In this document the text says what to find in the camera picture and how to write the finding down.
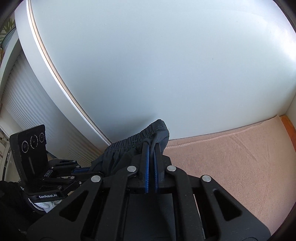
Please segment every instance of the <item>camera module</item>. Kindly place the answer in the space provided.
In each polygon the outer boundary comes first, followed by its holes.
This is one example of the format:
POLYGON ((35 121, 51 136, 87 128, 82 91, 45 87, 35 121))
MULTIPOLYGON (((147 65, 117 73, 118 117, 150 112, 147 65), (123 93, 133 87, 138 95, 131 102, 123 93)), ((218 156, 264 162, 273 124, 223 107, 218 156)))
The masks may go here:
POLYGON ((44 142, 44 139, 45 139, 44 133, 41 132, 39 135, 39 141, 42 143, 42 142, 44 142))
POLYGON ((29 144, 28 144, 28 142, 27 141, 23 141, 23 143, 22 143, 22 151, 23 151, 23 153, 27 153, 28 150, 29 150, 29 144))
POLYGON ((38 137, 36 135, 31 136, 30 144, 33 149, 38 146, 38 137))

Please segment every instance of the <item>white wall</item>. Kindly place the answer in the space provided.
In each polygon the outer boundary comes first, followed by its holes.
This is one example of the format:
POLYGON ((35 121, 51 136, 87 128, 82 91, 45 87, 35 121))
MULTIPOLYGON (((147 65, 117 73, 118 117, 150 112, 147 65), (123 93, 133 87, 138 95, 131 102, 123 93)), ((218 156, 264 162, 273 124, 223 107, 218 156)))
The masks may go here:
POLYGON ((7 79, 2 103, 0 126, 8 130, 3 126, 6 124, 15 133, 18 126, 24 130, 44 124, 46 149, 57 158, 77 160, 85 167, 90 166, 90 162, 101 154, 53 103, 23 52, 18 56, 7 79))
POLYGON ((22 1, 17 7, 15 22, 22 49, 43 89, 69 122, 97 149, 104 151, 111 142, 71 97, 67 87, 58 78, 55 67, 48 61, 46 49, 38 35, 30 0, 22 1))
POLYGON ((272 0, 32 0, 32 10, 59 75, 112 142, 158 118, 171 139, 245 126, 284 114, 296 91, 296 34, 272 0))

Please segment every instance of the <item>white cloth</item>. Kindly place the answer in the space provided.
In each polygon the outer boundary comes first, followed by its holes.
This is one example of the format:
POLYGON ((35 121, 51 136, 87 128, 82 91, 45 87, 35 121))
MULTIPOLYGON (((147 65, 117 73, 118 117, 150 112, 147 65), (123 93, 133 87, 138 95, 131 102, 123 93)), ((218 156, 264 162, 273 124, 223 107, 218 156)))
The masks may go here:
POLYGON ((52 201, 52 202, 36 202, 34 203, 39 208, 42 208, 46 213, 58 205, 62 200, 52 201))

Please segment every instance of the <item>orange surface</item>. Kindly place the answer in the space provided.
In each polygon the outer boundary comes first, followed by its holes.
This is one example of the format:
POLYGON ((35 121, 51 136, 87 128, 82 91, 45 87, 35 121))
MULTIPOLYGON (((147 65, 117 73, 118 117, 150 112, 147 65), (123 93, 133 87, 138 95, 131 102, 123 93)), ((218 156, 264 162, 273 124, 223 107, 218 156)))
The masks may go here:
POLYGON ((289 134, 289 137, 290 137, 290 139, 293 143, 294 149, 296 151, 296 130, 295 130, 292 122, 288 118, 288 116, 282 115, 282 116, 280 116, 280 118, 281 118, 281 121, 284 124, 284 126, 289 134))

